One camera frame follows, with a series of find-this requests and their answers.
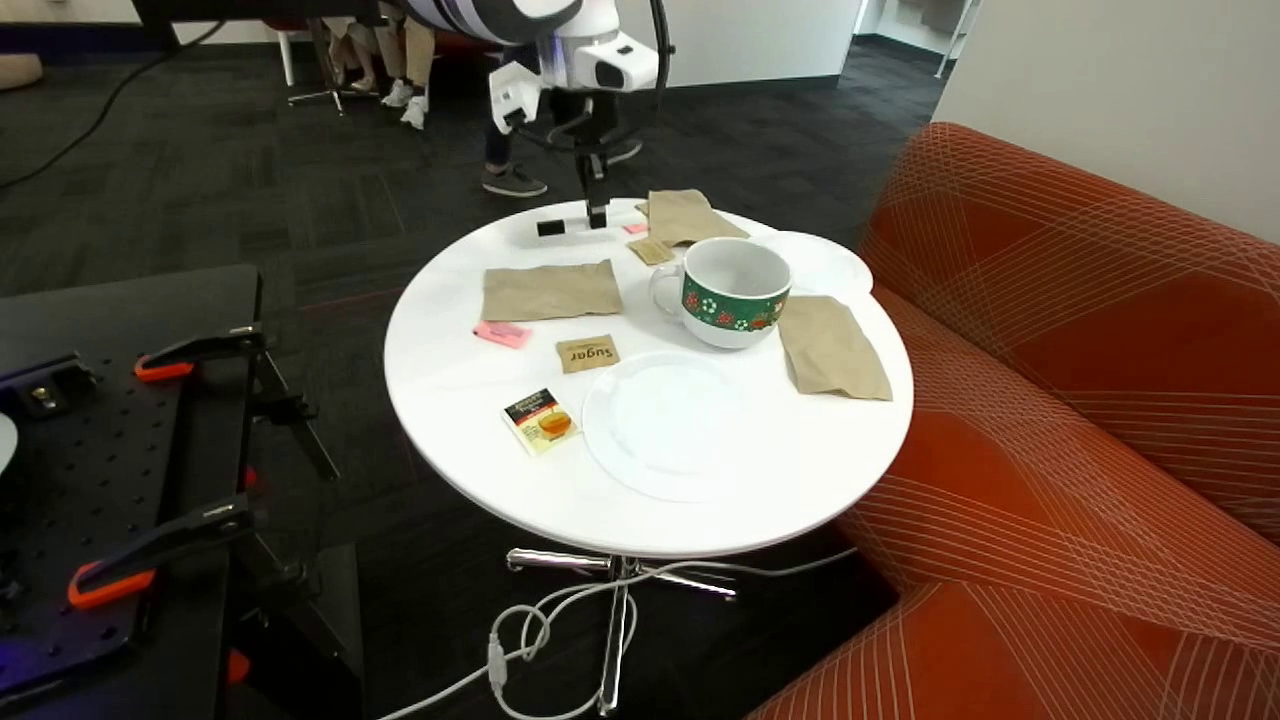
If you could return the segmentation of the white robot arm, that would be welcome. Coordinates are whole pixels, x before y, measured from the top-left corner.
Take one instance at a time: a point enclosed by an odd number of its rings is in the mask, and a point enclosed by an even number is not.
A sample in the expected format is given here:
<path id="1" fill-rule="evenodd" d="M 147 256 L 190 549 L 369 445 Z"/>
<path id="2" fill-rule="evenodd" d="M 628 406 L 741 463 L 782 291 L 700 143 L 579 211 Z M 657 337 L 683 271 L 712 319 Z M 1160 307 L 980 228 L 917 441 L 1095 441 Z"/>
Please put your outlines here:
<path id="1" fill-rule="evenodd" d="M 537 49 L 537 64 L 504 61 L 488 76 L 492 123 L 511 134 L 541 116 L 548 93 L 575 99 L 566 133 L 604 143 L 618 129 L 611 94 L 670 84 L 666 0 L 652 5 L 657 40 L 635 40 L 618 0 L 406 0 L 417 18 L 498 49 Z"/>

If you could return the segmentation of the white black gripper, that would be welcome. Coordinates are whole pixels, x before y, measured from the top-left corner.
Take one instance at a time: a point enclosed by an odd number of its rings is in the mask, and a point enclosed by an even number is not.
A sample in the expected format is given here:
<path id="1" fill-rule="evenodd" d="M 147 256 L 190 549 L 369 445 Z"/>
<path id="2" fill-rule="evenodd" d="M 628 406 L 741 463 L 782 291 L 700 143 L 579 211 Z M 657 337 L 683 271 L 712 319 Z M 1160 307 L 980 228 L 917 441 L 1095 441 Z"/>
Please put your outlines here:
<path id="1" fill-rule="evenodd" d="M 500 134 L 533 123 L 548 93 L 652 93 L 666 54 L 628 33 L 566 36 L 537 43 L 537 64 L 504 61 L 488 76 L 488 116 Z"/>

